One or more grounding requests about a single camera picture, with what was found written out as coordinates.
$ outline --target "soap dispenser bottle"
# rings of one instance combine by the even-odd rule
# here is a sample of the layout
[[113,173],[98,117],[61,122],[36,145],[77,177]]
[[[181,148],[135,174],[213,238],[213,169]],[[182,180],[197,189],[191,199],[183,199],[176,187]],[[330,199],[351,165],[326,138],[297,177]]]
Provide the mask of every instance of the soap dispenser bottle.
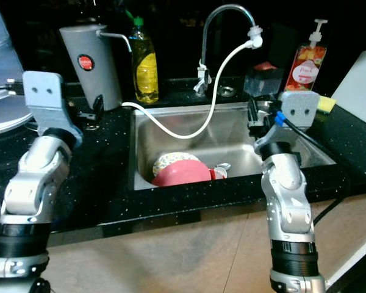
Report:
[[129,42],[132,47],[135,95],[140,102],[151,104],[159,99],[156,54],[153,43],[144,30],[143,18],[134,18],[128,11],[126,13],[134,23]]
[[327,51],[326,47],[319,45],[318,42],[321,40],[321,25],[328,20],[315,20],[315,22],[317,29],[310,35],[310,42],[297,49],[285,90],[312,90]]

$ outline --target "red logo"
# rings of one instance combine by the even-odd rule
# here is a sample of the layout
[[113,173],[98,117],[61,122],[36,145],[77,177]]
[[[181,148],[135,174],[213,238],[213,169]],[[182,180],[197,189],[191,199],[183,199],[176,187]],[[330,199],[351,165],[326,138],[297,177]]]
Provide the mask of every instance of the red logo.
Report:
[[92,58],[88,55],[80,55],[77,58],[77,61],[79,62],[80,67],[85,71],[91,71],[95,65]]

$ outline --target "speckled countertop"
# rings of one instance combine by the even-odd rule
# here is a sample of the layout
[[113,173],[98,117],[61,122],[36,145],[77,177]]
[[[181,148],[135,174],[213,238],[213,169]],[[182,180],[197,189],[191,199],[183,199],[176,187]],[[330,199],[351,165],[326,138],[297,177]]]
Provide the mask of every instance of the speckled countertop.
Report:
[[[210,103],[187,91],[184,82],[164,87],[164,99],[155,107]],[[222,98],[220,103],[241,101]],[[84,104],[83,98],[73,98]],[[168,214],[182,214],[217,206],[263,203],[260,175],[229,178],[184,186],[133,191],[128,188],[131,110],[105,113],[100,127],[86,131],[83,144],[74,152],[71,172],[64,182],[55,207],[53,231],[68,231],[96,225],[111,227],[122,223]],[[330,115],[317,114],[308,132],[343,158],[351,178],[351,195],[366,193],[366,123],[335,107]],[[17,162],[34,132],[19,128],[0,135],[0,196],[17,170]],[[305,168],[309,201],[336,198],[345,188],[345,174],[337,165]]]

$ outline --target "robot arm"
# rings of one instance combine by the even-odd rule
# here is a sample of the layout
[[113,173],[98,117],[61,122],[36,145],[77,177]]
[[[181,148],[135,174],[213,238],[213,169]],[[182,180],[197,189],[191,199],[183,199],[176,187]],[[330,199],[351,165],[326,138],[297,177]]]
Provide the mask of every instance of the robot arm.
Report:
[[5,190],[0,215],[0,292],[50,292],[40,275],[49,261],[46,245],[54,201],[82,134],[65,110],[58,74],[27,71],[23,82],[26,103],[41,136],[22,156],[18,173]]
[[[282,113],[297,127],[313,123],[318,94],[285,92]],[[306,180],[291,148],[298,135],[286,125],[274,124],[255,142],[262,156],[262,189],[267,199],[267,223],[273,267],[271,287],[278,293],[323,293],[324,278],[318,272],[312,211],[305,195]]]

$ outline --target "stainless steel sink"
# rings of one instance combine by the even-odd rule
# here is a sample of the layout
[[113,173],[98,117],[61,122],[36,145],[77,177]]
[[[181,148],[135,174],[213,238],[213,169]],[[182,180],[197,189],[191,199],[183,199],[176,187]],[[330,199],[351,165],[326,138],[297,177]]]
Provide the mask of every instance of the stainless steel sink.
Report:
[[[205,121],[209,105],[169,107],[149,111],[167,128],[186,135]],[[136,110],[131,118],[129,177],[134,190],[156,188],[153,163],[163,154],[185,151],[198,157],[209,168],[230,163],[228,178],[262,173],[262,160],[253,150],[254,140],[247,128],[247,103],[216,105],[208,127],[197,137],[179,140],[159,129],[147,116]],[[293,151],[300,152],[301,166],[313,167],[334,162],[313,145],[298,140]]]

